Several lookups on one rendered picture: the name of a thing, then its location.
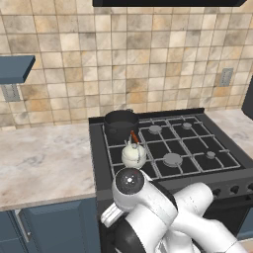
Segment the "dark saucepan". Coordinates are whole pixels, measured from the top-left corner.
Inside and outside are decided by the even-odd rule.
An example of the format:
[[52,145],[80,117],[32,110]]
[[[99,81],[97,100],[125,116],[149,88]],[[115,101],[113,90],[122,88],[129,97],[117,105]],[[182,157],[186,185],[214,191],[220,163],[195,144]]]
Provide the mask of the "dark saucepan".
[[104,117],[105,134],[115,144],[124,143],[130,133],[138,133],[138,115],[132,110],[117,110],[107,113]]

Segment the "black gas stove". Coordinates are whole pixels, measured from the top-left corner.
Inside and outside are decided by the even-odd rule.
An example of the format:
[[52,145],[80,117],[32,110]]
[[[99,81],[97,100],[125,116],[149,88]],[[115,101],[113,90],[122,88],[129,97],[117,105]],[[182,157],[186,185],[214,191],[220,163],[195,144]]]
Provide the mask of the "black gas stove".
[[[205,113],[204,109],[188,109],[137,114],[136,136],[146,149],[146,162],[138,170],[174,195],[182,189],[204,183],[213,196],[204,218],[221,222],[240,242],[253,235],[253,159],[232,141]],[[102,253],[117,253],[114,248],[116,221],[107,228],[101,214],[114,202],[112,183],[125,167],[122,151],[126,142],[108,140],[104,117],[89,121],[90,144],[94,165],[98,223]],[[237,194],[230,188],[239,186]]]

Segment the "blue wall shelf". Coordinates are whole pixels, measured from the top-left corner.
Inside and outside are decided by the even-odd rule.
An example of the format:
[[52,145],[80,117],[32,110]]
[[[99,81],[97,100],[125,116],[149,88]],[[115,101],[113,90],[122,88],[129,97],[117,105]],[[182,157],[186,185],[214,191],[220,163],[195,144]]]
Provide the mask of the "blue wall shelf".
[[25,83],[35,61],[34,55],[0,56],[0,84]]

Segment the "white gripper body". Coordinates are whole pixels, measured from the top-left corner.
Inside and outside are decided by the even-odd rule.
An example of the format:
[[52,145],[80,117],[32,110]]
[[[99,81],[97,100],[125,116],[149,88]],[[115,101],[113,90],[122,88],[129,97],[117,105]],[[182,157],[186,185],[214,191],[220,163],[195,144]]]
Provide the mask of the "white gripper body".
[[112,203],[102,214],[100,221],[109,228],[112,226],[125,212],[115,203]]

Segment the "blue cupboard door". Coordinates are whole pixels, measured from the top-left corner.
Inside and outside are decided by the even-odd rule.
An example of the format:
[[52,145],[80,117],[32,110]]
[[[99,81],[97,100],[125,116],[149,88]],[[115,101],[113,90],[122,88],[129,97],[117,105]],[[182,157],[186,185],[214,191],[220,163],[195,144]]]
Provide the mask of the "blue cupboard door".
[[5,211],[0,211],[0,253],[23,253],[19,237]]
[[23,210],[38,253],[101,253],[94,198]]

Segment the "grey wall socket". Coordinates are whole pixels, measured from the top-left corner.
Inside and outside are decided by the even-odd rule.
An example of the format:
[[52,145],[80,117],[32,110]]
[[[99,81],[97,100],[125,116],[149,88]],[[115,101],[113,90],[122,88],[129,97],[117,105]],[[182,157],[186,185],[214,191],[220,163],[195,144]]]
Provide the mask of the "grey wall socket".
[[1,89],[6,102],[20,101],[20,95],[16,84],[3,84]]
[[219,86],[227,87],[230,83],[232,77],[233,69],[232,68],[223,68],[221,71]]

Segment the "black range hood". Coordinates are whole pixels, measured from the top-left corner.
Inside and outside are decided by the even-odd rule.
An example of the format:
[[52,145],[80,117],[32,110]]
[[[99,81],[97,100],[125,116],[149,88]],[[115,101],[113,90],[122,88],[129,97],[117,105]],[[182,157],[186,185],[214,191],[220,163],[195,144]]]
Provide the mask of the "black range hood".
[[92,0],[93,7],[240,7],[247,0]]

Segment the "dark appliance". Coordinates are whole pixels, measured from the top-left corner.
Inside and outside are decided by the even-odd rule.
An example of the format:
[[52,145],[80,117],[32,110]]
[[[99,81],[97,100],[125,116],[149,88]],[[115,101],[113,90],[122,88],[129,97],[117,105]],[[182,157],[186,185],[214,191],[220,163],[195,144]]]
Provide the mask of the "dark appliance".
[[253,121],[253,76],[251,77],[241,110]]

